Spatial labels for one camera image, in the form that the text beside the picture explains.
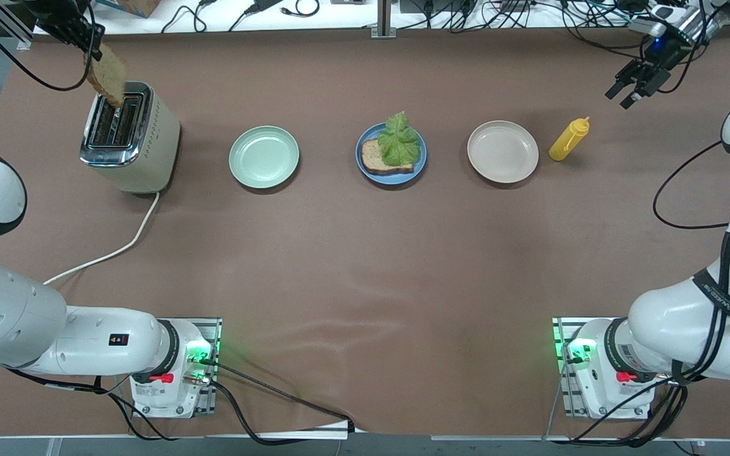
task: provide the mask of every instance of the blue plate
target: blue plate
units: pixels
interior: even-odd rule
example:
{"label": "blue plate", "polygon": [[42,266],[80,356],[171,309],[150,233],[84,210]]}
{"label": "blue plate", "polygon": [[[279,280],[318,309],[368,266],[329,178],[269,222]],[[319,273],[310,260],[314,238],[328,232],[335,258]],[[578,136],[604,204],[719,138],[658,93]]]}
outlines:
{"label": "blue plate", "polygon": [[384,132],[386,129],[387,127],[385,127],[384,122],[378,123],[373,127],[368,128],[368,130],[365,130],[365,133],[362,133],[362,136],[359,136],[359,141],[357,141],[357,149],[354,151],[354,155],[356,155],[357,158],[357,165],[359,166],[359,170],[362,171],[362,173],[365,174],[368,179],[371,179],[374,182],[379,182],[379,184],[405,184],[405,182],[409,182],[415,179],[415,177],[418,176],[419,173],[421,173],[424,165],[426,165],[426,144],[424,144],[424,139],[421,137],[421,135],[418,135],[418,132],[416,132],[416,135],[418,135],[418,148],[420,149],[420,154],[418,154],[418,160],[416,160],[416,162],[413,164],[412,173],[396,173],[386,175],[371,174],[367,170],[365,170],[365,165],[362,164],[362,155],[359,153],[359,151],[362,150],[362,144],[364,144],[365,141],[368,141],[368,139],[376,139],[377,136],[379,136],[379,133]]}

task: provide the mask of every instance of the plate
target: plate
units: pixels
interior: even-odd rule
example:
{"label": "plate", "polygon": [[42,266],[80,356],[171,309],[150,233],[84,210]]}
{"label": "plate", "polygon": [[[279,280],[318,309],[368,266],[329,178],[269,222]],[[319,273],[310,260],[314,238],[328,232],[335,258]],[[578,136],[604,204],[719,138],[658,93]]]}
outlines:
{"label": "plate", "polygon": [[362,155],[359,153],[359,151],[362,149],[362,144],[364,144],[365,141],[368,141],[369,139],[376,139],[377,136],[379,136],[379,133],[387,130],[384,122],[378,123],[373,127],[368,128],[368,130],[365,130],[365,133],[362,133],[362,136],[359,136],[359,141],[357,141],[357,148],[356,150],[354,150],[354,155],[356,155],[359,170],[362,171],[362,173],[365,174],[368,179],[384,185],[399,185],[405,184],[405,182],[409,182],[415,179],[415,177],[418,176],[419,173],[421,173],[424,165],[426,165],[426,144],[424,144],[424,139],[421,137],[421,135],[418,135],[418,132],[414,130],[413,127],[408,126],[408,128],[416,132],[416,135],[418,136],[418,160],[413,163],[412,173],[396,173],[385,175],[371,174],[368,172],[368,170],[365,169],[365,165],[362,164]]}
{"label": "plate", "polygon": [[247,187],[270,188],[289,179],[299,159],[298,141],[283,128],[267,125],[238,136],[229,150],[229,170]]}
{"label": "plate", "polygon": [[531,133],[513,122],[486,122],[469,137],[466,152],[472,167],[484,178],[512,184],[530,176],[537,167],[539,150]]}

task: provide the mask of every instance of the brown table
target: brown table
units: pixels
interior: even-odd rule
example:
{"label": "brown table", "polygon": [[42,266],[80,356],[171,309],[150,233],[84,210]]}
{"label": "brown table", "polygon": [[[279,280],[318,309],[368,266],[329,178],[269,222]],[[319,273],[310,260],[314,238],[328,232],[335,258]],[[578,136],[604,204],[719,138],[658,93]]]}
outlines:
{"label": "brown table", "polygon": [[[600,32],[632,41],[628,32]],[[629,111],[605,99],[626,58],[562,31],[449,35],[367,31],[124,37],[110,41],[182,122],[179,164],[141,242],[59,282],[67,302],[161,317],[220,315],[223,360],[348,413],[374,433],[530,436],[544,432],[557,382],[551,317],[626,315],[643,291],[678,282],[718,252],[719,232],[652,217],[673,168],[716,141],[730,110],[730,37],[672,95]],[[37,43],[20,57],[56,84],[80,55]],[[12,70],[0,100],[0,154],[29,210],[0,237],[0,263],[51,277],[128,242],[150,204],[78,160],[93,91],[50,92]],[[414,184],[388,191],[354,162],[363,130],[405,110],[429,148]],[[591,135],[563,163],[547,149],[574,118]],[[483,122],[527,128],[540,164],[521,184],[481,179],[466,140]],[[284,127],[301,164],[276,193],[227,167],[250,127]],[[730,158],[710,153],[667,188],[679,222],[730,216]],[[331,419],[226,379],[253,428]],[[553,433],[589,421],[558,418]],[[618,436],[632,424],[601,427]],[[211,418],[163,422],[174,435],[237,433]],[[106,398],[34,386],[0,369],[0,435],[124,433]],[[693,387],[672,436],[730,438],[730,383]]]}

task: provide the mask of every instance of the green plate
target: green plate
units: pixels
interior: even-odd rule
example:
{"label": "green plate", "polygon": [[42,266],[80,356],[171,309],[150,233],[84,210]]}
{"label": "green plate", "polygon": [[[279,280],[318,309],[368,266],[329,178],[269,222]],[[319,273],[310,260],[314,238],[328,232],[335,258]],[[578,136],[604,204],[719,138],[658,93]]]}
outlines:
{"label": "green plate", "polygon": [[270,188],[289,179],[299,159],[295,136],[280,127],[255,127],[235,140],[229,170],[247,187]]}

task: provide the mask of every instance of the red button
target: red button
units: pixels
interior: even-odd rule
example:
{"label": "red button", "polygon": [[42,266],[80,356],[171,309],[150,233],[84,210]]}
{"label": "red button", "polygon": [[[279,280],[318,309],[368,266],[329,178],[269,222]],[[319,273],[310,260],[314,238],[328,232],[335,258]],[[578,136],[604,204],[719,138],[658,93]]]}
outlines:
{"label": "red button", "polygon": [[162,383],[174,383],[174,375],[170,372],[162,375],[152,375],[149,378],[151,380],[159,380]]}
{"label": "red button", "polygon": [[622,382],[631,381],[631,380],[635,380],[637,378],[638,378],[637,375],[632,375],[631,373],[628,373],[628,372],[616,372],[617,381],[622,381]]}

